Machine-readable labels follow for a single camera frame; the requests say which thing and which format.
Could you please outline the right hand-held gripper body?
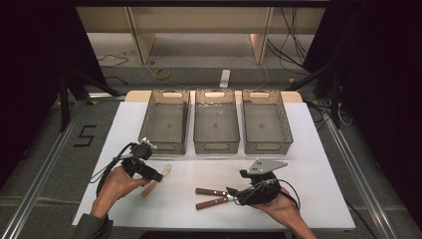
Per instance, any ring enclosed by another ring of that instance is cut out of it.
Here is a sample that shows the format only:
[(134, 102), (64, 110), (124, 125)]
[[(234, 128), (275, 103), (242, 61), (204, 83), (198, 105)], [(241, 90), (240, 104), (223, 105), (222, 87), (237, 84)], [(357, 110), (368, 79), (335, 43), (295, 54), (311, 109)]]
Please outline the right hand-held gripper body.
[(240, 205), (268, 203), (274, 200), (280, 191), (279, 179), (274, 171), (288, 164), (272, 159), (257, 159), (248, 170), (251, 186), (238, 191), (237, 201)]

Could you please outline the aluminium floor rail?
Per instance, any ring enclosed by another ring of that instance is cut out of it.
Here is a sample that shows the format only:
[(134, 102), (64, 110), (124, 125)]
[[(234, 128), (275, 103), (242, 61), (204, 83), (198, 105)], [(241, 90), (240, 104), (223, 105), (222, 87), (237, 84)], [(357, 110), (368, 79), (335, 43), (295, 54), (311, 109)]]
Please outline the aluminium floor rail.
[(381, 239), (397, 239), (387, 214), (381, 207), (380, 202), (376, 198), (374, 191), (369, 185), (362, 169), (358, 165), (350, 146), (348, 145), (343, 133), (338, 129), (331, 119), (327, 120), (327, 128), (330, 131), (345, 164), (350, 172), (351, 177), (359, 191), (359, 194), (377, 228)]
[(62, 150), (74, 128), (75, 122), (84, 107), (83, 102), (76, 102), (67, 126), (57, 136), (48, 156), (31, 183), (27, 193), (20, 200), (17, 209), (9, 220), (7, 227), (0, 234), (1, 239), (17, 239), (22, 231), (36, 201), (42, 192)]

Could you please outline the wooden-handled spoon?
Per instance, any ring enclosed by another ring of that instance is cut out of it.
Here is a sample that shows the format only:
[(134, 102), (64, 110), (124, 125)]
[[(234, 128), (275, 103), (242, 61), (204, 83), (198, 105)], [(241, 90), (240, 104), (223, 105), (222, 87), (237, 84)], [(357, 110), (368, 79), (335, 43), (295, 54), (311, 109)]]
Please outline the wooden-handled spoon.
[[(162, 175), (166, 176), (170, 173), (171, 171), (171, 165), (170, 164), (166, 164), (163, 169), (162, 169)], [(151, 182), (141, 193), (140, 196), (142, 198), (146, 198), (152, 191), (153, 189), (158, 185), (157, 181), (153, 181)]]

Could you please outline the black metal stand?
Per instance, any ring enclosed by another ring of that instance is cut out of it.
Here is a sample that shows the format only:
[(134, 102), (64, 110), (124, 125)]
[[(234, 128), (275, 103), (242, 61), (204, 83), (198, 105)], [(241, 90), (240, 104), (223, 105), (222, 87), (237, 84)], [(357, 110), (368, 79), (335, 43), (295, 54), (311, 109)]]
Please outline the black metal stand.
[(92, 77), (81, 70), (62, 70), (59, 77), (59, 96), (62, 116), (60, 131), (64, 131), (71, 120), (68, 92), (71, 92), (77, 101), (87, 101), (89, 93), (86, 90), (85, 85), (94, 85), (96, 88), (113, 97), (120, 96), (120, 93), (117, 90), (110, 88), (106, 84), (104, 77)]
[(305, 77), (301, 81), (292, 86), (288, 87), (288, 91), (296, 91), (301, 87), (311, 83), (314, 80), (317, 80), (316, 88), (314, 94), (318, 98), (330, 97), (330, 112), (331, 120), (337, 128), (340, 128), (339, 123), (339, 75), (336, 73), (335, 67), (332, 63), (327, 63), (319, 70), (311, 73), (309, 76)]

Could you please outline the white table board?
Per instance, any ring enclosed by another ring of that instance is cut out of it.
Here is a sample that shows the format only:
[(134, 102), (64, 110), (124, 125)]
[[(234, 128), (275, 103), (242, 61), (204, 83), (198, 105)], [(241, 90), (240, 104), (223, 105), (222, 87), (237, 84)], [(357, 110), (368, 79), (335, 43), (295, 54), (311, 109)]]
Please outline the white table board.
[[(285, 155), (272, 156), (288, 165), (277, 169), (278, 178), (289, 182), (301, 201), (301, 215), (312, 229), (352, 230), (355, 224), (344, 202), (310, 112), (304, 103), (285, 105), (294, 142)], [(196, 210), (206, 195), (196, 188), (242, 190), (250, 185), (239, 171), (255, 160), (240, 149), (233, 155), (198, 155), (192, 142), (182, 156), (153, 157), (147, 164), (160, 171), (171, 165), (170, 173), (146, 197), (140, 189), (117, 203), (109, 211), (116, 227), (146, 230), (181, 231), (281, 231), (282, 225), (250, 206), (228, 202)]]

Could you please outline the person's left hand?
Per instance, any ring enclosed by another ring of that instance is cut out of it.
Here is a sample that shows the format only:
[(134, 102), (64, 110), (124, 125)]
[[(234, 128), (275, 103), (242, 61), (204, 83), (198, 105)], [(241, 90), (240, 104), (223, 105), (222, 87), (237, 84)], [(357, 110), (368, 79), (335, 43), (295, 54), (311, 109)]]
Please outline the person's left hand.
[(107, 176), (103, 187), (93, 203), (91, 215), (105, 219), (113, 205), (139, 186), (150, 183), (149, 179), (133, 179), (122, 166), (114, 168)]

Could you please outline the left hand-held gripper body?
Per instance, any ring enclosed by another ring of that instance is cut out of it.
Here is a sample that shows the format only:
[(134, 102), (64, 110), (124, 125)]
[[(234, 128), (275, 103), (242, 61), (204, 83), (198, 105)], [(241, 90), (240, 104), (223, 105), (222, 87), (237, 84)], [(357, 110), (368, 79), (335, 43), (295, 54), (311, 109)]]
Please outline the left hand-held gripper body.
[(130, 177), (137, 173), (146, 179), (152, 180), (151, 174), (157, 170), (148, 166), (145, 161), (152, 156), (152, 151), (156, 149), (156, 146), (144, 137), (139, 143), (131, 143), (129, 147), (130, 153), (120, 158), (125, 172)]

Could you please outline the beige wooden shelf unit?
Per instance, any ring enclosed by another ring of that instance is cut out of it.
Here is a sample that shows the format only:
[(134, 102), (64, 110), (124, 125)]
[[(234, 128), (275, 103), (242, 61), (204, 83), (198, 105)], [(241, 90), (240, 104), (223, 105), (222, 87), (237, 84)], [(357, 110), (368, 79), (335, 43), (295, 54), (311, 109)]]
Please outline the beige wooden shelf unit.
[(158, 33), (250, 34), (261, 64), (270, 34), (286, 34), (293, 20), (298, 34), (313, 35), (324, 14), (307, 7), (79, 7), (77, 12), (89, 33), (129, 33), (143, 64)]

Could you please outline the person's right hand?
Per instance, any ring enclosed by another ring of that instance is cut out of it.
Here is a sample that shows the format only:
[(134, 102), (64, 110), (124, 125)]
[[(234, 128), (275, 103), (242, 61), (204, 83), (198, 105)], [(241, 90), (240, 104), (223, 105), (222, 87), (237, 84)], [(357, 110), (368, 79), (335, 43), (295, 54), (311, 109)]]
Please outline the person's right hand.
[(253, 208), (265, 212), (286, 227), (294, 225), (300, 219), (296, 204), (290, 199), (290, 192), (285, 188), (281, 188), (277, 197), (271, 202), (254, 204)]

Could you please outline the clear grey plastic bin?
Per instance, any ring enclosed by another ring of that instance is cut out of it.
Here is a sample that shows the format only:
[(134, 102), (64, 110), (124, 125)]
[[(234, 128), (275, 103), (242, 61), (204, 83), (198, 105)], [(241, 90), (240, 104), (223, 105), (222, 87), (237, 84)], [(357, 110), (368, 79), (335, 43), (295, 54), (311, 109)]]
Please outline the clear grey plastic bin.
[(154, 90), (138, 139), (146, 137), (155, 154), (185, 154), (189, 106), (187, 90)]
[(242, 111), (246, 154), (286, 154), (294, 142), (281, 93), (244, 90)]
[(197, 154), (237, 153), (240, 143), (235, 92), (195, 92), (193, 142)]

